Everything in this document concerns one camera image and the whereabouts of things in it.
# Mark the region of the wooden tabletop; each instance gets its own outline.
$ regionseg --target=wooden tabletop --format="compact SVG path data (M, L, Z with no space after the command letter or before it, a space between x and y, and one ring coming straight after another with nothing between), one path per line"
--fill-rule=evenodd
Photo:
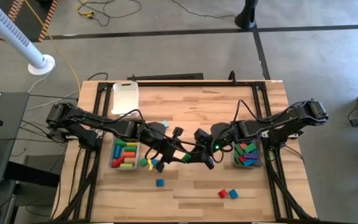
M97 84L96 81L83 83L78 102L80 108L93 111ZM272 113L284 110L288 106L284 84L281 81L266 81L266 84ZM183 128L181 139L184 141L194 142L193 134L198 128L210 133L212 124L230 122L237 101L240 99L244 100L255 113L252 90L248 86L139 87L139 98L140 110L147 122L167 120L170 125L166 132L168 135L172 133L175 126ZM111 96L109 111L112 110L112 99ZM252 117L245 107L241 107L238 119L252 119ZM264 166L257 169L233 167L230 152L225 153L223 162L216 164L213 170L209 170L204 164L179 163L166 164L162 173L148 171L148 167L140 167L134 171L112 170L108 167L111 144L112 135L106 134L94 195L92 222L275 220ZM300 152L297 141L288 141L287 144ZM77 142L72 141L68 144L56 216L68 204L78 150ZM146 150L147 148L142 146L140 156L144 156ZM281 152L289 191L304 210L315 217L316 212L302 160L286 149L282 149ZM84 152L81 152L75 171L73 195L77 191L83 156ZM165 179L165 186L157 188L156 179ZM235 189L239 198L220 199L218 192L222 189ZM278 197L282 216L285 216L279 190ZM85 207L86 199L83 200L80 217L84 217Z

